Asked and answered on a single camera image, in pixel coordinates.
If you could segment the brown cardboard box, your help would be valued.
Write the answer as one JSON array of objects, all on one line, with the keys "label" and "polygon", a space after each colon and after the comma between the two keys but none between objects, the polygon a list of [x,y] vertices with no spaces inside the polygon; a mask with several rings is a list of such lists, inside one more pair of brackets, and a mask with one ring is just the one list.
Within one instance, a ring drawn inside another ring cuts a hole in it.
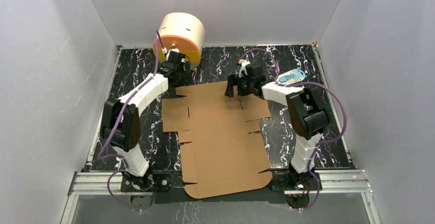
[{"label": "brown cardboard box", "polygon": [[271,179],[260,133],[268,103],[254,95],[226,97],[226,82],[176,89],[162,100],[164,132],[176,132],[185,192],[203,199],[261,189]]}]

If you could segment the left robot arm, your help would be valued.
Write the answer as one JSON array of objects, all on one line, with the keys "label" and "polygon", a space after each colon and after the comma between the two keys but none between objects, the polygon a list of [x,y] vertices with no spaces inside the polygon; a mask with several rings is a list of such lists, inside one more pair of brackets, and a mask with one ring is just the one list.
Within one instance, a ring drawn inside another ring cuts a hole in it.
[{"label": "left robot arm", "polygon": [[100,137],[104,140],[98,159],[118,158],[124,165],[121,174],[139,191],[154,186],[147,173],[150,165],[143,155],[140,116],[145,109],[169,88],[176,87],[191,70],[190,57],[178,49],[163,50],[164,61],[155,61],[154,70],[127,94],[104,103]]}]

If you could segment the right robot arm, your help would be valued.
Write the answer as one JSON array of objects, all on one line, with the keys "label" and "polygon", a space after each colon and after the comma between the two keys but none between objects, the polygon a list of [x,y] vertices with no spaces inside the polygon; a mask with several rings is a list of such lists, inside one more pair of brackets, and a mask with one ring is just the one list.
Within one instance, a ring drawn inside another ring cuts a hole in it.
[{"label": "right robot arm", "polygon": [[304,189],[315,172],[313,152],[330,123],[321,100],[322,90],[303,84],[306,75],[300,69],[280,74],[277,80],[268,80],[260,64],[240,59],[238,66],[239,72],[227,78],[225,95],[234,97],[233,88],[237,87],[239,96],[252,94],[287,106],[296,143],[289,175],[281,183],[295,190]]}]

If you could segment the round pastel drawer cabinet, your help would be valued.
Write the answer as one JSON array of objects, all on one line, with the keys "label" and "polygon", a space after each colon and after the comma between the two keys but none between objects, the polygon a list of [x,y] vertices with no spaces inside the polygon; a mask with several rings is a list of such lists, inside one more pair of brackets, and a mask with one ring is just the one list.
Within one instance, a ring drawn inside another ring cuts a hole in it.
[{"label": "round pastel drawer cabinet", "polygon": [[205,37],[205,29],[202,22],[194,15],[184,12],[172,12],[167,14],[159,27],[159,36],[153,40],[153,53],[159,62],[166,60],[162,49],[168,51],[178,49],[186,54],[195,69],[201,62],[201,55]]}]

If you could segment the blue white packaged item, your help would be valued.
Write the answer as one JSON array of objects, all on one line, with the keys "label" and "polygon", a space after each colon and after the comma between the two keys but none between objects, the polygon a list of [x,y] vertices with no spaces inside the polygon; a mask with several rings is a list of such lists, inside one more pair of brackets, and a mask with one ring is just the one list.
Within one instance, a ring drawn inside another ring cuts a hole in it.
[{"label": "blue white packaged item", "polygon": [[291,85],[299,83],[306,78],[306,74],[301,69],[292,69],[278,76],[278,83],[283,85]]}]

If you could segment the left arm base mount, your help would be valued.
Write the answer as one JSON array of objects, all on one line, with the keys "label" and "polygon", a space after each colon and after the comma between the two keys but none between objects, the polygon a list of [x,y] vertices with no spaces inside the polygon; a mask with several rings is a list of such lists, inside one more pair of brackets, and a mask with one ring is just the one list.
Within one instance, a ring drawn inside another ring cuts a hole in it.
[{"label": "left arm base mount", "polygon": [[167,193],[171,187],[171,176],[161,173],[145,173],[144,176],[134,176],[122,173],[120,191],[130,195],[130,204],[138,209],[148,209],[154,204],[157,193]]}]

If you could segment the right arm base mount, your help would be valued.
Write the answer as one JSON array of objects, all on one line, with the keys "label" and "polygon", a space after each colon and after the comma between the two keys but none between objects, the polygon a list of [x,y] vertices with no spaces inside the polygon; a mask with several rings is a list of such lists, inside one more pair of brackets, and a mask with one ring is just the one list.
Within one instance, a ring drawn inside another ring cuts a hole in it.
[{"label": "right arm base mount", "polygon": [[285,202],[289,208],[303,212],[314,206],[323,187],[316,168],[297,173],[295,169],[289,167],[286,173],[276,172],[267,188],[284,192]]}]

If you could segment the aluminium front rail frame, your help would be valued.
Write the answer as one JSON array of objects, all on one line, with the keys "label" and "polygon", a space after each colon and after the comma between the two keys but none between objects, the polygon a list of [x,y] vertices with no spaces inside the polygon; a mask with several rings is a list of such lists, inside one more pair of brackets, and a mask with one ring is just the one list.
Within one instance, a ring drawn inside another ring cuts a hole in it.
[{"label": "aluminium front rail frame", "polygon": [[77,173],[62,223],[380,223],[363,170],[319,170],[296,187],[286,170],[156,171],[144,189],[121,174]]}]

